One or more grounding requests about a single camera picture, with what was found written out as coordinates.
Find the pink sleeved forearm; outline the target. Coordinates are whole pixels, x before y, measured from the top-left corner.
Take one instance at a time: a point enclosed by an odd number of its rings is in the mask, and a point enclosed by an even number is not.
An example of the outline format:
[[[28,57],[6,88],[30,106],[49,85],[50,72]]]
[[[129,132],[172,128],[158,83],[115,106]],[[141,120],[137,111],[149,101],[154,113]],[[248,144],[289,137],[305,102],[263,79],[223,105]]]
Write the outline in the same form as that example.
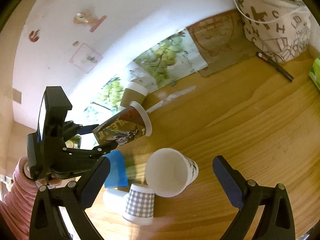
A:
[[[38,187],[24,173],[27,157],[13,172],[13,185],[1,201],[1,239],[28,239],[31,214]]]

